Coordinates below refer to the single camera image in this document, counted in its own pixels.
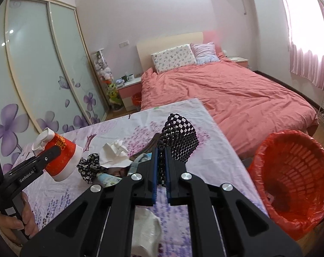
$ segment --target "trash can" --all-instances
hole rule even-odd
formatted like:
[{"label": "trash can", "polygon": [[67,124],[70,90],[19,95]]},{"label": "trash can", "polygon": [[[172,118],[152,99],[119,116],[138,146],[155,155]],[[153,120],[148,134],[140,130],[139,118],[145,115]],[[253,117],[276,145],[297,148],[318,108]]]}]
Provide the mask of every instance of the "trash can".
[{"label": "trash can", "polygon": [[136,106],[137,110],[140,111],[140,106],[142,103],[142,93],[136,93],[132,96],[132,103],[134,106]]},{"label": "trash can", "polygon": [[324,149],[312,137],[297,130],[269,135],[248,171],[270,218],[293,239],[324,217]]}]

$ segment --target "black mesh fabric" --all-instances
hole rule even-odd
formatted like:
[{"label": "black mesh fabric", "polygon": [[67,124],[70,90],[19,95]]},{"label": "black mesh fabric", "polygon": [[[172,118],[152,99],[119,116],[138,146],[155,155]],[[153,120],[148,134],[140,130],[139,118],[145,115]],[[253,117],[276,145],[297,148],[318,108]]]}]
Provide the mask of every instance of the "black mesh fabric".
[{"label": "black mesh fabric", "polygon": [[198,145],[199,140],[197,139],[197,133],[192,124],[179,114],[170,114],[158,140],[160,160],[158,168],[159,184],[164,185],[165,181],[163,149],[169,146],[173,159],[186,163]]}]

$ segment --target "pillow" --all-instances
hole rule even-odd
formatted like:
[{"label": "pillow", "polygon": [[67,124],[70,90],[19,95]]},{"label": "pillow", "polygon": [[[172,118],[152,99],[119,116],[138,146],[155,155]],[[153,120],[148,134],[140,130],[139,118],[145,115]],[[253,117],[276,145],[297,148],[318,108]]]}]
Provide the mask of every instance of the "pillow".
[{"label": "pillow", "polygon": [[207,44],[191,43],[191,47],[195,58],[197,59],[198,65],[203,65],[213,61],[220,61],[218,56],[216,55],[214,42],[210,42]]},{"label": "pillow", "polygon": [[151,57],[157,73],[163,73],[177,67],[195,65],[197,63],[189,44],[151,54]]}]

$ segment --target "white tissue paper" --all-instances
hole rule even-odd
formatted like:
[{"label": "white tissue paper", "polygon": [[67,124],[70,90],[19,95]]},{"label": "white tissue paper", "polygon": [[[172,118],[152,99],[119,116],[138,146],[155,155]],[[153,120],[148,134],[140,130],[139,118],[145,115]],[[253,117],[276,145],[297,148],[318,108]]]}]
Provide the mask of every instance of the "white tissue paper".
[{"label": "white tissue paper", "polygon": [[131,162],[128,156],[128,150],[123,146],[122,140],[106,143],[99,152],[99,164],[105,168],[123,168],[130,166]]},{"label": "white tissue paper", "polygon": [[141,257],[158,256],[162,229],[160,219],[151,211],[136,208],[132,233],[131,254]]}]

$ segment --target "butterfly decal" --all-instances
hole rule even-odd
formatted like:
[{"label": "butterfly decal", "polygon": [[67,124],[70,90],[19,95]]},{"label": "butterfly decal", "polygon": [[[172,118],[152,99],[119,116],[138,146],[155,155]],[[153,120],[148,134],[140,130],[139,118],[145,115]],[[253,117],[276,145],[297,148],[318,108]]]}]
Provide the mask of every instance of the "butterfly decal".
[{"label": "butterfly decal", "polygon": [[[69,86],[69,84],[68,84],[68,82],[67,82],[67,80],[63,77],[63,76],[60,76],[60,80],[58,81],[58,83],[59,83],[59,85],[60,85],[60,90],[61,89],[70,89],[70,86]],[[75,82],[74,82],[74,78],[72,78],[72,84],[73,84],[73,86],[75,86],[76,88],[79,88],[80,86],[81,86],[81,84],[80,83],[76,83],[75,84]]]}]

